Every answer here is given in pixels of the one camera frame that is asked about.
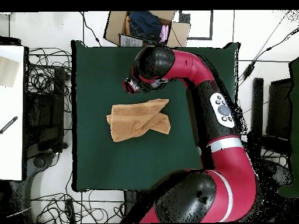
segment brown towel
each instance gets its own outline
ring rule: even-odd
[[[169,100],[156,99],[131,105],[113,105],[107,115],[111,136],[115,142],[140,137],[149,129],[169,134],[171,125],[168,116],[160,113]]]

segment red robot arm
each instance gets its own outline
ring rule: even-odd
[[[191,91],[205,170],[190,171],[192,174],[157,199],[140,222],[236,221],[255,201],[255,174],[231,110],[203,59],[165,47],[145,48],[137,55],[124,88],[129,93],[148,92],[162,89],[174,79],[180,79]],[[190,195],[180,198],[178,191]]]

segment green table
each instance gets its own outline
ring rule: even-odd
[[[201,168],[183,83],[175,81],[158,92],[124,92],[122,81],[141,49],[88,48],[80,41],[72,41],[77,96],[73,108],[74,115],[77,115],[74,119],[77,133],[73,133],[73,188],[78,191],[146,190],[170,172]],[[234,97],[237,43],[224,49],[180,50],[206,57],[214,65],[230,96]],[[114,143],[106,121],[112,105],[142,103],[156,98],[169,99],[162,110],[170,119],[169,135],[149,130],[141,137]]]

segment robot control buttons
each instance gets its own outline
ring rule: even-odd
[[[235,127],[231,110],[227,106],[224,97],[220,93],[213,93],[210,97],[210,103],[214,110],[216,119],[221,125],[228,128]]]
[[[221,105],[221,106],[218,107],[218,112],[219,112],[221,115],[229,116],[230,113],[231,113],[231,110],[228,108],[227,105]]]

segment pink cloth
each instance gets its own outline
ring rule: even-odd
[[[169,26],[165,26],[163,25],[162,26],[162,30],[161,30],[161,34],[160,34],[160,42],[164,42],[165,40],[167,40],[167,37],[168,37],[168,31],[169,31]]]

